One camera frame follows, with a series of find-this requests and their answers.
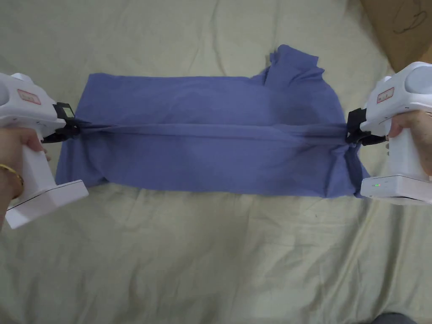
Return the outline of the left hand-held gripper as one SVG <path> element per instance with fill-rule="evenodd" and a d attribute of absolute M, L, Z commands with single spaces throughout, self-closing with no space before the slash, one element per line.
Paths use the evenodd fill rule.
<path fill-rule="evenodd" d="M 69 104 L 54 101 L 21 73 L 0 75 L 0 125 L 33 129 L 43 144 L 64 142 L 81 132 Z M 57 184 L 42 152 L 25 146 L 23 159 L 24 191 L 5 214 L 12 229 L 88 196 L 82 180 Z"/>

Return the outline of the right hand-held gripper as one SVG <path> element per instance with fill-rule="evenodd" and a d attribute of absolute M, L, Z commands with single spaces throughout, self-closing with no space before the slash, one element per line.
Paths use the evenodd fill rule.
<path fill-rule="evenodd" d="M 363 108 L 350 111 L 346 143 L 370 146 L 387 141 L 392 118 L 401 113 L 432 108 L 432 66 L 414 62 L 381 79 Z M 410 130 L 389 141 L 386 173 L 362 180 L 360 194 L 396 205 L 430 205 L 431 178 L 424 172 Z"/>

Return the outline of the person's right hand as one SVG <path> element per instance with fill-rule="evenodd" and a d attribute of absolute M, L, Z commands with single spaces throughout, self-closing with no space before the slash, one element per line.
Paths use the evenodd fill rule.
<path fill-rule="evenodd" d="M 391 119 L 391 127 L 387 137 L 394 138 L 404 129 L 409 129 L 415 139 L 430 138 L 432 129 L 431 115 L 425 111 L 398 114 Z"/>

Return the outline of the person's left hand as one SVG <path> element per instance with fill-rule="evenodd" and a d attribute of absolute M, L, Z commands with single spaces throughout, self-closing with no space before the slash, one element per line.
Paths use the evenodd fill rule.
<path fill-rule="evenodd" d="M 1 128 L 0 129 L 0 163 L 20 170 L 23 165 L 23 147 L 28 147 L 34 152 L 42 152 L 47 157 L 47 150 L 42 144 L 33 129 L 29 128 Z"/>

